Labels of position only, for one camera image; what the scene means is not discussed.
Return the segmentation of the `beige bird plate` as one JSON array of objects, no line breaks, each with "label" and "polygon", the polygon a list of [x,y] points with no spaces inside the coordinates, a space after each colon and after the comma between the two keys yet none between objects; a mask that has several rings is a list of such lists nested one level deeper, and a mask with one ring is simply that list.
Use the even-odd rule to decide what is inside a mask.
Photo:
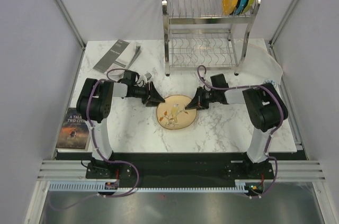
[{"label": "beige bird plate", "polygon": [[196,109],[186,110],[191,98],[185,95],[171,95],[165,98],[156,109],[160,126],[168,130],[179,130],[190,126],[197,118]]}]

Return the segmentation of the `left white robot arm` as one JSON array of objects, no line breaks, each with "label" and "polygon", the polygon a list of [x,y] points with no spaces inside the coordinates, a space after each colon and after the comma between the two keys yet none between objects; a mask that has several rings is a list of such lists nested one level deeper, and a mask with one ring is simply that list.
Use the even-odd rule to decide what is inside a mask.
[{"label": "left white robot arm", "polygon": [[157,107],[165,102],[152,81],[135,71],[122,71],[123,75],[118,80],[87,78],[76,103],[76,110],[91,133],[92,158],[102,161],[97,170],[105,178],[114,176],[117,170],[112,159],[113,149],[109,142],[107,122],[112,99],[139,98],[147,107]]}]

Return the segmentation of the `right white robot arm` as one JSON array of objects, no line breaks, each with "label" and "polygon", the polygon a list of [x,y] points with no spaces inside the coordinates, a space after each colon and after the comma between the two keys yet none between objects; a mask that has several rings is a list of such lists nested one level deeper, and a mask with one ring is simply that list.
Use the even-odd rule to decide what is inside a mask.
[{"label": "right white robot arm", "polygon": [[254,127],[250,146],[246,152],[248,162],[243,164],[243,173],[255,178],[262,171],[260,163],[268,159],[272,134],[288,118],[288,110],[274,85],[229,87],[223,74],[210,77],[211,85],[199,86],[194,98],[185,106],[186,110],[206,110],[209,104],[243,104]]}]

